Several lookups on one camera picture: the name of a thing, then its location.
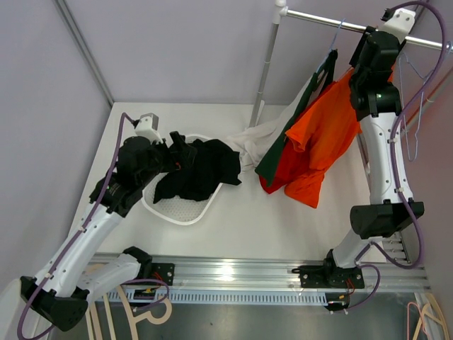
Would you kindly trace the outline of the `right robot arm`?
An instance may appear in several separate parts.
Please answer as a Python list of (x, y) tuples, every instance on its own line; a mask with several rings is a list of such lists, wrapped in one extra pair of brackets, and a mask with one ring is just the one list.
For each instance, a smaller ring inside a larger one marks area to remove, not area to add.
[(368, 28), (350, 60), (350, 102), (367, 145), (370, 196), (369, 204), (351, 208), (352, 229), (323, 261), (322, 278), (329, 288), (359, 278), (358, 263), (369, 248), (424, 213), (407, 182), (397, 121), (401, 98), (390, 80), (400, 51), (395, 35)]

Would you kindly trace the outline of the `orange t shirt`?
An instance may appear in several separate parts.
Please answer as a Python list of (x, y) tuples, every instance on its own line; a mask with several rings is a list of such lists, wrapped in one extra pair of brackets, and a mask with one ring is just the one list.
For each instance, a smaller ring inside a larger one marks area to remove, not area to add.
[(361, 132), (350, 103), (349, 82), (353, 72), (348, 70), (329, 85), (285, 133), (297, 160), (284, 192), (311, 208), (319, 204), (326, 172)]

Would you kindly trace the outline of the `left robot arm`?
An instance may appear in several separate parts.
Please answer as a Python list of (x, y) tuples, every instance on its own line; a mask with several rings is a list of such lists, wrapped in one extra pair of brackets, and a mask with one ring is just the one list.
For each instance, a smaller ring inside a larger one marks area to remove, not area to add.
[(86, 275), (84, 270), (105, 238), (142, 199), (144, 188), (159, 174), (193, 165), (196, 148), (178, 132), (173, 143), (136, 136), (117, 140), (113, 161), (89, 196), (88, 212), (59, 251), (34, 276), (21, 277), (26, 307), (63, 332), (74, 328), (88, 306), (118, 285), (157, 284), (152, 257), (131, 246), (106, 267)]

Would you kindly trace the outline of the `light blue wire hanger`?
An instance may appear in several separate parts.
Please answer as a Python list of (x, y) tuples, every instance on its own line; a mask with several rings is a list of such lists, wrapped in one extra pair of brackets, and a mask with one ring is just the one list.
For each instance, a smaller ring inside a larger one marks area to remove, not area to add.
[(418, 133), (420, 131), (421, 127), (421, 118), (423, 115), (423, 103), (425, 100), (425, 87), (428, 82), (428, 80), (431, 78), (432, 73), (434, 72), (434, 68), (432, 68), (426, 75), (422, 75), (422, 73), (417, 69), (417, 67), (412, 63), (410, 60), (408, 54), (406, 52), (402, 52), (402, 56), (398, 58), (398, 77), (399, 77), (399, 85), (400, 85), (400, 90), (404, 90), (403, 88), (403, 75), (402, 75), (402, 64), (407, 64), (412, 71), (417, 75), (419, 80), (422, 81), (422, 92), (419, 95), (415, 95), (414, 98), (409, 100), (407, 103), (403, 103), (403, 109), (409, 109), (413, 108), (414, 106), (417, 106), (417, 111), (415, 112), (416, 115), (416, 129), (415, 132), (413, 133), (413, 137), (415, 140), (415, 147), (413, 152), (411, 152), (411, 147), (409, 146), (409, 132), (410, 132), (410, 123), (408, 122), (409, 119), (409, 111), (406, 112), (404, 119), (403, 119), (403, 127), (401, 128), (401, 134), (405, 137), (405, 142), (406, 142), (406, 152), (408, 156), (409, 162), (414, 162), (418, 158), (418, 146), (419, 146), (419, 140), (418, 140)]

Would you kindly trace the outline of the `black t shirt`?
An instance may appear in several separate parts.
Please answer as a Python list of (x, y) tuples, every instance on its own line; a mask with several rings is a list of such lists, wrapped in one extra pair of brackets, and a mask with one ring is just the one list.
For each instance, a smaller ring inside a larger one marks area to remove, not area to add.
[(199, 202), (210, 198), (221, 183), (241, 184), (238, 152), (217, 139), (196, 139), (190, 146), (197, 150), (193, 165), (165, 175), (156, 185), (154, 204), (176, 196)]

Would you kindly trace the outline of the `red t shirt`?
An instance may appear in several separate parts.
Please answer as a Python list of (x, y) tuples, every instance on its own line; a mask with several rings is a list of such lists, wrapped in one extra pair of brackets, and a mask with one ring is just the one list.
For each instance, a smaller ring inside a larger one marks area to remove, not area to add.
[(256, 168), (261, 187), (267, 194), (274, 193), (289, 182), (296, 160), (291, 141), (287, 137), (279, 137)]

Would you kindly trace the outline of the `white perforated plastic basket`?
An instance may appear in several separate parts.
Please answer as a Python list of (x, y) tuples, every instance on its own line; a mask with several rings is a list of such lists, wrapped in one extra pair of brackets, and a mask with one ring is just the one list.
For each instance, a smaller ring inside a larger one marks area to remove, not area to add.
[(188, 226), (202, 219), (222, 187), (220, 183), (207, 200), (195, 201), (178, 195), (154, 203), (156, 185), (168, 173), (160, 173), (142, 191), (142, 205), (152, 214), (175, 225)]

